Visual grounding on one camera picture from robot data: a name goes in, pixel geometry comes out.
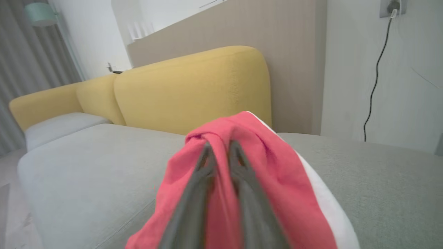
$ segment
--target sofa armrest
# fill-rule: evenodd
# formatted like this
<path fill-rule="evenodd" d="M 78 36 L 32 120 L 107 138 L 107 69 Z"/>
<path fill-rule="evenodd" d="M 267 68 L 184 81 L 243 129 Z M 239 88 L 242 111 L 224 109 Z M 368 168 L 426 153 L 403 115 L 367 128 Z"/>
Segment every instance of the sofa armrest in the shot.
<path fill-rule="evenodd" d="M 59 115 L 82 113 L 77 87 L 78 83 L 74 83 L 21 96 L 9 103 L 9 109 L 23 131 Z"/>

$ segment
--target power cord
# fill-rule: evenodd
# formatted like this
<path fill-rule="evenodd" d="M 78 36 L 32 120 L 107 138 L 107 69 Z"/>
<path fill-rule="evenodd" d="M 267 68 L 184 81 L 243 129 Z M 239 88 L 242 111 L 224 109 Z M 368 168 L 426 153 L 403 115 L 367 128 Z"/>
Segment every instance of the power cord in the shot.
<path fill-rule="evenodd" d="M 399 8 L 400 8 L 400 3 L 397 2 L 397 0 L 392 0 L 388 6 L 388 12 L 391 13 L 391 17 L 389 18 L 388 29 L 386 31 L 385 44 L 383 45 L 383 49 L 381 50 L 380 56 L 378 57 L 378 60 L 377 60 L 377 65 L 375 67 L 375 84 L 374 84 L 374 87 L 372 88 L 371 97 L 369 99 L 369 115 L 368 115 L 368 118 L 366 119 L 365 124 L 363 125 L 363 133 L 365 134 L 365 142 L 366 142 L 366 124 L 368 123 L 369 118 L 371 117 L 371 112 L 372 112 L 372 96 L 374 95 L 374 91 L 375 91 L 375 88 L 377 87 L 377 83 L 378 83 L 378 64 L 380 63 L 380 60 L 381 60 L 381 57 L 383 56 L 386 45 L 388 44 L 389 29 L 391 27 L 392 19 L 394 19 L 396 17 L 397 11 Z"/>

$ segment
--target black cable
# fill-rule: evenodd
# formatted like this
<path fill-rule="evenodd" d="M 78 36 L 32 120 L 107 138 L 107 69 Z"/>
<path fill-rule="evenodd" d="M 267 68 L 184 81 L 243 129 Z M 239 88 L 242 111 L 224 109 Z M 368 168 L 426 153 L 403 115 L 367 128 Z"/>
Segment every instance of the black cable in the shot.
<path fill-rule="evenodd" d="M 381 50 L 380 56 L 378 57 L 378 60 L 377 60 L 377 65 L 375 67 L 375 84 L 374 84 L 374 88 L 372 88 L 371 98 L 369 99 L 369 115 L 368 115 L 368 118 L 366 119 L 365 125 L 363 126 L 363 132 L 365 134 L 365 142 L 366 142 L 366 124 L 368 123 L 369 118 L 371 117 L 371 112 L 372 112 L 372 95 L 374 94 L 374 91 L 375 91 L 375 88 L 377 87 L 377 82 L 378 82 L 378 64 L 380 63 L 380 59 L 383 56 L 383 52 L 385 51 L 386 44 L 388 44 L 389 28 L 391 27 L 392 19 L 393 18 L 389 18 L 388 30 L 386 32 L 385 45 L 383 46 L 383 49 Z"/>

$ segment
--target floor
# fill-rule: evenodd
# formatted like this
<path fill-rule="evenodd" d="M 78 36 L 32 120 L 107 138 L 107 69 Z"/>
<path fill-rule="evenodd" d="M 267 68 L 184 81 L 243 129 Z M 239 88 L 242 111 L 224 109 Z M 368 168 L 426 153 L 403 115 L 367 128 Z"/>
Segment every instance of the floor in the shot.
<path fill-rule="evenodd" d="M 0 232 L 6 231 L 5 241 L 0 234 L 0 249 L 43 249 L 17 175 L 17 163 L 24 154 L 25 150 L 17 150 L 0 158 L 0 188 L 9 184 L 8 210 L 3 212 L 6 229 L 0 227 Z"/>

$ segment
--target mint lamp shade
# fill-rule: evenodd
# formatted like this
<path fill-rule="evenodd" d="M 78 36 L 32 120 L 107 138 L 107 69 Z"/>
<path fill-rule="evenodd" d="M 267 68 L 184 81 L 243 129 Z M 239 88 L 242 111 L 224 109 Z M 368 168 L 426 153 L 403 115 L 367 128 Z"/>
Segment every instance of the mint lamp shade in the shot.
<path fill-rule="evenodd" d="M 46 27 L 57 23 L 57 17 L 49 4 L 28 4 L 25 6 L 25 12 L 33 26 Z"/>

